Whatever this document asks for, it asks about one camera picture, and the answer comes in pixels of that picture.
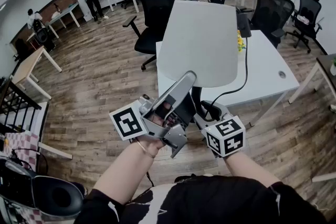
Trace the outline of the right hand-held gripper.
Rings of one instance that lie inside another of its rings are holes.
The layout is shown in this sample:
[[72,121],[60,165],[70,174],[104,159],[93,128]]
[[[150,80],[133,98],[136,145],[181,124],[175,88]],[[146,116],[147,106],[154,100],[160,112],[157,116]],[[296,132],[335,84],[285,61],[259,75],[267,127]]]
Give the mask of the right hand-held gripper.
[[205,136],[207,146],[220,157],[227,157],[246,146],[246,129],[238,116],[230,113],[224,105],[219,105],[220,122],[206,121],[198,113],[193,116],[194,123]]

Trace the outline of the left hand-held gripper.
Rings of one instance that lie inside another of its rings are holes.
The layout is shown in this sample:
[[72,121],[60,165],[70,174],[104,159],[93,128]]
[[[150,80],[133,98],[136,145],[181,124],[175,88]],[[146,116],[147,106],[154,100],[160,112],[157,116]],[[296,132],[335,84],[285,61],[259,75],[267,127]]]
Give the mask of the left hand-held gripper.
[[159,98],[147,95],[110,113],[113,125],[123,141],[145,136],[150,141],[160,140],[172,149],[171,157],[187,142],[185,125],[196,114],[190,89],[196,74],[188,71],[176,82],[158,73]]

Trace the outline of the white table lamp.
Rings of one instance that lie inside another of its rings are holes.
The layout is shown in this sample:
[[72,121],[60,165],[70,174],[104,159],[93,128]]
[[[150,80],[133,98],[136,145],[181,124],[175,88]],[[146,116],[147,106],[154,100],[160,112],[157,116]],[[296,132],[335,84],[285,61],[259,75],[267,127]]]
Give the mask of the white table lamp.
[[174,2],[161,44],[157,45],[159,94],[186,72],[196,74],[196,109],[205,117],[201,90],[214,101],[244,84],[243,54],[238,52],[236,9],[223,4]]

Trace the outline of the person's left forearm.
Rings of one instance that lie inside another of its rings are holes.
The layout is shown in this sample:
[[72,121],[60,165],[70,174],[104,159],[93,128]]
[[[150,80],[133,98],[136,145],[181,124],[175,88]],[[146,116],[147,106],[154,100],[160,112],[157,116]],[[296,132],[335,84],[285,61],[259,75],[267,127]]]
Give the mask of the person's left forearm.
[[136,138],[100,176],[93,188],[124,205],[135,194],[154,159]]

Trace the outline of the person's right forearm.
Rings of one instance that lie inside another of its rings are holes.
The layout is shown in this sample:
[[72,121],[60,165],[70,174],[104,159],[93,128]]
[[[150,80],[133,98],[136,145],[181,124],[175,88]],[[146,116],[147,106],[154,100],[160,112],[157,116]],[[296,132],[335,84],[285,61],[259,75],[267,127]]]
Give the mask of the person's right forearm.
[[224,162],[233,176],[254,179],[266,187],[280,182],[279,178],[255,163],[243,152],[224,157]]

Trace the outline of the person's left hand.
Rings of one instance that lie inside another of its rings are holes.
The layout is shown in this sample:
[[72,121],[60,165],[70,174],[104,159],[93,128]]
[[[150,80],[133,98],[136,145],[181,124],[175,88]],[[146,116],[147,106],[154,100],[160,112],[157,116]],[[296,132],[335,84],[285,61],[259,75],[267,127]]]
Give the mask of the person's left hand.
[[155,158],[159,150],[165,146],[165,144],[160,139],[149,137],[146,135],[139,136],[137,140],[144,148],[144,150],[153,158]]

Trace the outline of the yellow sunflower pot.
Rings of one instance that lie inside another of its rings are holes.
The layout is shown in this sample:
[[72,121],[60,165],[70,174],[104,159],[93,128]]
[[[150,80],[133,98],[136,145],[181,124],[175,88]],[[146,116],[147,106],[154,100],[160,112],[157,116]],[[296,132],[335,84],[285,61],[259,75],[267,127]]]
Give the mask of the yellow sunflower pot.
[[244,43],[244,39],[241,36],[240,30],[237,31],[237,44],[239,52],[246,49],[246,44]]

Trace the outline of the person's black white top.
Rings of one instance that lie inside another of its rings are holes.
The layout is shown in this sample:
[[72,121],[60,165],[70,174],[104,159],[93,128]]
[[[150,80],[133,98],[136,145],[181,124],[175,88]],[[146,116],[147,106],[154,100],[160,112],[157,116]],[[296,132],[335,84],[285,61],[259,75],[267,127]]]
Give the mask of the person's black white top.
[[149,188],[122,205],[98,190],[74,224],[327,224],[324,215],[282,182],[189,176]]

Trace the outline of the white side table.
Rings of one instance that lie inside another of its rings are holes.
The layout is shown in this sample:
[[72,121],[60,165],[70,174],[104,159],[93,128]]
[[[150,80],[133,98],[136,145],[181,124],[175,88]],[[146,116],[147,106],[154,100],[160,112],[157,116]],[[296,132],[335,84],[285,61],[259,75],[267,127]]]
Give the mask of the white side table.
[[22,108],[18,112],[9,112],[8,116],[4,113],[0,114],[0,124],[6,127],[5,133],[19,133],[22,138],[31,137],[30,142],[36,142],[38,149],[43,149],[56,154],[62,158],[72,159],[72,155],[60,151],[56,148],[42,143],[43,128],[48,111],[48,102],[38,104],[41,109],[37,110],[33,107]]

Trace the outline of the black padded headset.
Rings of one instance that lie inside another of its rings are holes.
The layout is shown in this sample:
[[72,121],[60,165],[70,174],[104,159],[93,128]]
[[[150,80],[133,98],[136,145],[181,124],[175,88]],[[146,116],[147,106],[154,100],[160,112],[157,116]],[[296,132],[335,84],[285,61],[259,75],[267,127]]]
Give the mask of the black padded headset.
[[0,197],[53,217],[74,217],[83,202],[73,183],[38,175],[5,157],[0,157]]

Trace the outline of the black metal rack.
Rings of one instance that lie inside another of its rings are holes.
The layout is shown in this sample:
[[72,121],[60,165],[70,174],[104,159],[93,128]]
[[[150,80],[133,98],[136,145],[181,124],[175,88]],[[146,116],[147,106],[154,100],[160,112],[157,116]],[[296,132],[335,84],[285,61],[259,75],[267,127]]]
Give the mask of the black metal rack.
[[0,87],[0,134],[31,131],[41,106],[25,92],[5,81]]

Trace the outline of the pink checkered cloth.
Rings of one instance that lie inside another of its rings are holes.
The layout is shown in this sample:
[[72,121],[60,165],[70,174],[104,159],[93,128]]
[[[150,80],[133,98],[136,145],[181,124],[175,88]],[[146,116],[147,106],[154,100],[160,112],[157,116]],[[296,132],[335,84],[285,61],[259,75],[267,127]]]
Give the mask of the pink checkered cloth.
[[37,164],[37,150],[38,150],[39,137],[30,132],[23,133],[6,133],[3,154],[6,157],[12,155],[12,150],[23,163],[25,168],[32,168],[36,171]]

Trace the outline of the white frame long table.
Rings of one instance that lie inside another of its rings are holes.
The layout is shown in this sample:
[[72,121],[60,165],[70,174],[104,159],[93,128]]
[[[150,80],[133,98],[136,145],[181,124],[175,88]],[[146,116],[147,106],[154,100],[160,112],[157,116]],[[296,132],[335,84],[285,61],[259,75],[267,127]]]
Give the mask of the white frame long table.
[[57,39],[59,39],[59,36],[58,36],[58,34],[56,33],[56,31],[54,30],[52,24],[53,24],[54,22],[56,22],[57,20],[61,20],[65,15],[70,14],[71,17],[72,17],[72,19],[73,19],[73,21],[74,21],[75,24],[77,25],[77,27],[78,27],[78,28],[80,27],[80,25],[79,25],[79,23],[78,23],[76,17],[74,16],[74,14],[73,14],[73,12],[72,12],[78,5],[79,5],[78,2],[74,3],[74,4],[71,5],[70,7],[64,9],[60,14],[58,14],[56,17],[54,17],[51,21],[49,21],[49,22],[46,23],[46,26],[49,27],[49,28],[51,29],[51,31],[53,32],[53,34],[55,35],[55,37],[56,37]]

